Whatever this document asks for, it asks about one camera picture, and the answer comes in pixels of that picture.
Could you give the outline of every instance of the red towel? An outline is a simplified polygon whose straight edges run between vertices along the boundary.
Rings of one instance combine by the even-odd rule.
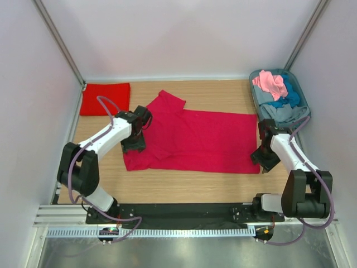
[[[124,154],[127,170],[175,169],[259,173],[250,154],[257,148],[254,114],[192,111],[186,101],[161,91],[147,108],[146,149]]]
[[[130,84],[88,84],[83,91],[83,101],[80,109],[81,116],[106,116],[104,108],[97,101],[97,96],[112,100],[121,110],[129,110]],[[112,115],[118,113],[110,103],[105,103]]]

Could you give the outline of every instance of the white enclosure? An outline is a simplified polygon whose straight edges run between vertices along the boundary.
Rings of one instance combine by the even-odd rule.
[[[355,248],[357,231],[357,2],[331,1],[292,68],[311,107],[306,154],[334,175],[337,216]]]
[[[43,3],[71,58],[33,2]],[[283,68],[318,0],[13,0],[0,4],[1,267],[24,267],[39,205],[49,204],[81,83],[246,79]],[[303,149],[334,176],[336,216],[356,256],[354,77],[357,3],[332,0],[297,56],[312,112]]]
[[[1,267],[24,267],[81,86],[31,1],[0,3]]]
[[[246,78],[283,67],[318,0],[44,0],[85,80]]]

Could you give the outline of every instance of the blue basket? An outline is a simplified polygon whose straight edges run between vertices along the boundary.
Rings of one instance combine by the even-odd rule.
[[[254,100],[254,105],[255,105],[255,108],[257,110],[257,114],[258,114],[258,117],[259,117],[259,121],[263,120],[263,119],[266,119],[264,118],[263,116],[263,113],[260,109],[260,106],[258,104],[258,101],[257,101],[257,96],[255,94],[255,90],[254,90],[254,87],[253,87],[253,79],[255,77],[257,77],[259,75],[261,70],[256,70],[254,72],[252,72],[249,76],[249,83],[250,83],[250,89],[252,91],[252,95],[253,95],[253,100]],[[290,73],[289,71],[286,71],[286,70],[283,70],[283,69],[273,69],[273,70],[265,70],[265,71],[270,71],[273,75],[283,75],[283,74],[286,74],[288,75],[289,79],[289,83],[292,85],[292,88],[293,90],[299,95],[300,97],[300,103],[298,105],[298,107],[301,107],[301,106],[308,106],[307,104],[307,101],[305,99],[305,96],[303,95],[303,92],[301,90],[301,87],[295,77],[295,75],[293,75],[292,73]],[[290,124],[286,124],[286,123],[277,123],[277,126],[279,127],[289,127]]]

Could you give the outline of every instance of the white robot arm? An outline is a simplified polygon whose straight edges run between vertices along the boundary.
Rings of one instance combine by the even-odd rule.
[[[269,172],[282,161],[289,173],[282,195],[258,194],[262,210],[282,213],[287,217],[326,218],[330,212],[329,198],[312,170],[321,176],[330,192],[331,174],[319,170],[306,157],[295,138],[291,137],[289,128],[278,128],[272,119],[265,119],[258,126],[262,144],[251,155],[253,162],[260,164],[263,172]],[[311,193],[306,192],[306,185],[310,186]]]
[[[58,182],[68,186],[68,172],[71,162],[81,162],[80,166],[75,164],[73,168],[71,175],[72,189],[84,196],[89,203],[101,211],[106,212],[109,216],[116,217],[118,215],[118,203],[99,185],[98,162],[119,142],[124,153],[128,150],[144,150],[146,144],[142,127],[147,123],[150,124],[151,119],[152,115],[149,110],[142,106],[138,106],[134,112],[120,111],[113,118],[112,129],[97,141],[93,142],[95,138],[111,128],[111,124],[79,144],[67,143],[62,152],[57,174]],[[74,156],[85,146],[86,149],[80,154],[80,157],[74,159]]]

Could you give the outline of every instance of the wooden table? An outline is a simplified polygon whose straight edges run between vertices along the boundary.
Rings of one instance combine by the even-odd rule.
[[[247,80],[131,83],[130,109],[146,106],[162,89],[186,100],[186,109],[255,113]],[[80,117],[74,142],[86,140],[109,118]],[[179,170],[127,171],[120,144],[99,163],[100,184],[119,203],[251,202],[257,193],[282,193],[288,174],[280,163],[267,174],[222,174]],[[59,204],[70,203],[62,188]]]

